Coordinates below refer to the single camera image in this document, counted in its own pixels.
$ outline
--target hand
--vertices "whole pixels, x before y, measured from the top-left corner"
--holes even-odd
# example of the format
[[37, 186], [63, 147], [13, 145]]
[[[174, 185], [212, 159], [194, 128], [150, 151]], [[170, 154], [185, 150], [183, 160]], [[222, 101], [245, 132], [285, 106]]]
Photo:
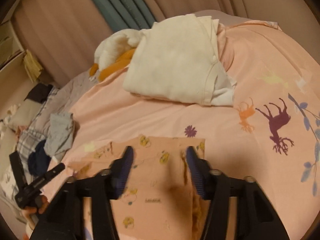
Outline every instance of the hand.
[[[44, 195], [41, 196], [41, 202], [42, 202], [42, 206], [38, 210], [39, 214], [43, 214], [49, 205], [48, 199]], [[32, 230], [34, 230], [36, 227], [36, 224], [33, 222], [33, 220], [31, 219], [30, 216], [37, 213], [37, 208], [25, 207], [25, 209], [23, 209], [21, 213], [22, 213], [23, 217], [27, 220], [30, 228]]]

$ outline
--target orange deer print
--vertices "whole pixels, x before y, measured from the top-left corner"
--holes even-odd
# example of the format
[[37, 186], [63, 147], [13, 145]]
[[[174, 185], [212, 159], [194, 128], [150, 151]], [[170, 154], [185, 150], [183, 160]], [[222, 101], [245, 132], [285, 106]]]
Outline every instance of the orange deer print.
[[[239, 104], [239, 106], [237, 108], [235, 108], [238, 112], [239, 112], [239, 117], [241, 122], [239, 122], [239, 124], [242, 126], [241, 129], [245, 132], [249, 132], [252, 133], [252, 131], [254, 130], [254, 127], [252, 125], [250, 125], [247, 121], [247, 119], [254, 115], [254, 113], [256, 112], [254, 107], [253, 107], [253, 100], [251, 99], [251, 106], [249, 106], [248, 103], [246, 102], [241, 102]], [[247, 106], [246, 109], [242, 110], [241, 109], [241, 104], [245, 104]]]

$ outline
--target bed sheet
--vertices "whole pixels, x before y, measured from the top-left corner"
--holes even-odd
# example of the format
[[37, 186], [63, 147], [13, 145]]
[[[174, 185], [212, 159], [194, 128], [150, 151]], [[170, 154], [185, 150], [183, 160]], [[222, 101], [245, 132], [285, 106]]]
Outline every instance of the bed sheet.
[[[139, 134], [204, 138], [212, 168], [255, 177], [290, 239], [300, 240], [320, 210], [320, 66], [285, 33], [257, 22], [228, 28], [227, 37], [234, 49], [228, 70], [237, 81], [234, 107], [145, 100], [122, 89], [123, 70], [72, 107], [77, 134], [63, 162]], [[44, 188], [49, 200], [70, 175], [66, 169]]]

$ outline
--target leaf branch print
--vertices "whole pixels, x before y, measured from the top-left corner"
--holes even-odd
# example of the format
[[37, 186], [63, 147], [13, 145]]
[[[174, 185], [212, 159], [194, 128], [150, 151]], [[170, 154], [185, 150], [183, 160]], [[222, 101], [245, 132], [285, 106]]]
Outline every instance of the leaf branch print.
[[316, 182], [316, 174], [317, 174], [317, 164], [319, 162], [319, 154], [320, 154], [320, 129], [316, 129], [314, 130], [312, 128], [312, 125], [310, 123], [310, 120], [309, 118], [307, 117], [306, 112], [310, 113], [313, 115], [313, 117], [316, 119], [316, 125], [317, 127], [320, 126], [320, 117], [313, 114], [311, 111], [309, 111], [307, 109], [308, 107], [308, 103], [306, 102], [302, 102], [300, 104], [298, 104], [298, 102], [293, 98], [292, 95], [288, 94], [288, 98], [295, 104], [295, 106], [299, 109], [299, 111], [302, 113], [303, 115], [303, 123], [304, 123], [304, 126], [306, 128], [307, 131], [311, 130], [313, 135], [315, 136], [316, 138], [316, 144], [315, 144], [315, 162], [313, 164], [311, 164], [311, 162], [306, 162], [304, 163], [304, 171], [303, 171], [303, 174], [302, 174], [302, 177], [301, 177], [301, 182], [305, 182], [308, 180], [310, 174], [311, 174], [311, 171], [312, 171], [312, 168], [313, 168], [313, 185], [312, 185], [312, 194], [313, 196], [316, 196], [317, 194], [317, 190], [318, 190], [318, 185], [317, 185], [317, 182]]

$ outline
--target deer print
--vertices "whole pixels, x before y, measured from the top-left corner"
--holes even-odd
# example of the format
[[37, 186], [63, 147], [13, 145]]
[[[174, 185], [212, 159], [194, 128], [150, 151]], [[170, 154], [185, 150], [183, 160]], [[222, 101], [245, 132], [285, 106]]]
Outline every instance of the deer print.
[[[252, 131], [254, 130], [254, 127], [248, 123], [247, 119], [250, 116], [254, 115], [254, 113], [256, 111], [253, 108], [252, 98], [250, 98], [250, 99], [251, 99], [251, 106], [249, 106], [249, 104], [246, 103], [246, 102], [241, 102], [239, 104], [238, 108], [235, 108], [235, 109], [239, 112], [239, 117], [240, 117], [240, 120], [241, 120], [241, 122], [239, 122], [239, 124], [242, 126], [241, 129], [243, 131], [252, 133]], [[241, 104], [245, 104], [247, 106], [247, 108], [242, 110], [241, 109]]]
[[289, 138], [279, 137], [278, 130], [290, 121], [291, 116], [289, 116], [287, 114], [287, 106], [286, 106], [285, 102], [281, 98], [279, 98], [279, 99], [284, 104], [284, 109], [282, 111], [281, 111], [281, 108], [279, 106], [277, 106], [276, 104], [269, 103], [269, 105], [273, 105], [276, 108], [278, 108], [279, 114], [276, 116], [272, 116], [267, 105], [264, 105], [264, 107], [268, 110], [269, 115], [265, 114], [264, 112], [262, 112], [258, 108], [256, 108], [256, 110], [258, 110], [261, 114], [263, 114], [269, 120], [269, 128], [272, 133], [272, 136], [270, 136], [270, 139], [273, 140], [273, 142], [276, 144], [276, 145], [274, 145], [273, 150], [276, 149], [276, 152], [279, 152], [280, 154], [281, 154], [281, 150], [282, 150], [285, 153], [285, 155], [288, 155], [287, 154], [288, 145], [284, 141], [290, 142], [291, 147], [294, 146], [294, 143]]

